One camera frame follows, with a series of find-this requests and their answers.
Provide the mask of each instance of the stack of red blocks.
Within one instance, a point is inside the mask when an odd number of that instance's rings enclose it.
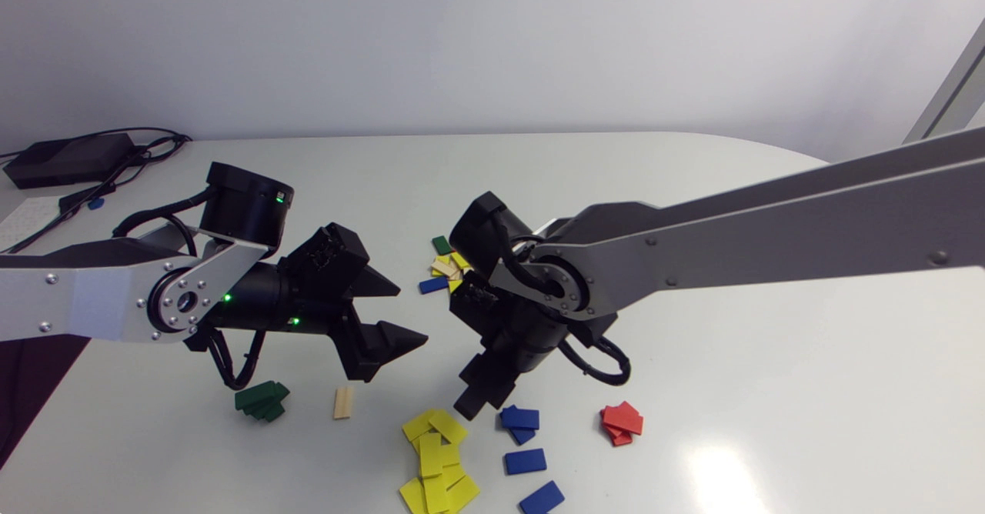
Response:
[[[623,401],[619,406],[606,406],[601,415],[602,427],[609,433],[613,447],[630,444],[633,436],[643,435],[643,416],[629,402]]]

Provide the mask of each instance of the pile of yellow blocks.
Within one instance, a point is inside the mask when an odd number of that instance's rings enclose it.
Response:
[[[479,495],[458,452],[469,431],[442,409],[430,409],[403,428],[421,459],[419,478],[400,487],[404,503],[412,514],[458,514]]]
[[[462,258],[462,255],[453,252],[434,257],[434,263],[430,268],[432,269],[432,278],[440,278],[444,275],[448,279],[448,292],[454,293],[455,289],[458,289],[458,286],[462,284],[462,275],[465,275],[465,272],[469,271],[472,266]]]

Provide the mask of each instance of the white wall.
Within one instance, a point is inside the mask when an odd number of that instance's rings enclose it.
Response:
[[[0,0],[0,146],[679,129],[898,145],[985,0]]]

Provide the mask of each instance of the bolt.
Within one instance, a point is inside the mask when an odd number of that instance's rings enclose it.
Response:
[[[947,265],[950,262],[950,256],[945,251],[936,251],[927,255],[927,262],[931,265]]]

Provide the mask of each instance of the paper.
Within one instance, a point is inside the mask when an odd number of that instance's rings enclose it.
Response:
[[[58,196],[35,196],[21,202],[10,216],[0,222],[0,251],[42,230],[58,216]]]

